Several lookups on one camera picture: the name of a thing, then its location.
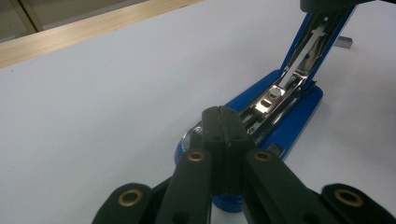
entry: table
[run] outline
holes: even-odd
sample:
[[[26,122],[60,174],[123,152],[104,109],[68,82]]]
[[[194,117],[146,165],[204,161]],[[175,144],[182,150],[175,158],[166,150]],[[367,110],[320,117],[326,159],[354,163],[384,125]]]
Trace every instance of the table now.
[[[180,137],[280,67],[298,1],[206,0],[0,69],[0,223],[90,223],[117,187],[154,187]],[[316,80],[324,98],[286,159],[396,215],[396,6],[358,7]],[[246,223],[213,208],[212,223]]]

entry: brass ring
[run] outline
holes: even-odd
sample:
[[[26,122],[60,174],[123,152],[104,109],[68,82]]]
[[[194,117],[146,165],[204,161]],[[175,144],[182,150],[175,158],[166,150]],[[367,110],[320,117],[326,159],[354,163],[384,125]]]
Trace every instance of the brass ring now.
[[[272,159],[272,155],[266,151],[258,151],[254,153],[254,159],[258,161],[270,161]]]
[[[361,196],[348,189],[336,189],[334,192],[335,198],[341,203],[347,204],[352,207],[363,206],[363,199]]]
[[[202,152],[192,152],[189,154],[188,158],[190,161],[203,161],[205,155]]]
[[[126,198],[128,194],[134,194],[135,198],[129,200]],[[124,207],[134,206],[139,203],[143,198],[143,192],[140,189],[128,189],[124,191],[119,197],[119,204]]]

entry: open stapler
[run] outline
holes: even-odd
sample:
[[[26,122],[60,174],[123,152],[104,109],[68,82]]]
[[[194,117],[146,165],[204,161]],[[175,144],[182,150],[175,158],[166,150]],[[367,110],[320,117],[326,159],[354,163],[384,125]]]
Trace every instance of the open stapler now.
[[[280,69],[225,106],[210,107],[180,140],[174,175],[151,189],[116,189],[93,223],[209,223],[213,202],[248,223],[396,223],[350,186],[307,189],[282,162],[323,92],[313,80],[355,6],[302,0],[307,12]]]

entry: wooden strip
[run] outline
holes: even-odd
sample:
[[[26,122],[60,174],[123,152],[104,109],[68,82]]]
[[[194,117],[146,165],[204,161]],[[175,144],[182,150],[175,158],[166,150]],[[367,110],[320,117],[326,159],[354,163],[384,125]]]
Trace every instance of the wooden strip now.
[[[0,43],[0,68],[61,49],[83,40],[201,0],[150,0],[37,34]]]

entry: white table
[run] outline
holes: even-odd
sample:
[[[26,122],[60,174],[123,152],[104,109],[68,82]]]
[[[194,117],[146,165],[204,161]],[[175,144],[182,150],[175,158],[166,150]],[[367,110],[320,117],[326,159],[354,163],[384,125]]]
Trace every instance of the white table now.
[[[201,111],[280,67],[298,1],[206,0],[0,69],[0,223],[90,223],[117,187],[170,176]],[[396,6],[361,5],[316,80],[318,111],[286,164],[396,215]],[[246,223],[214,208],[212,223]]]

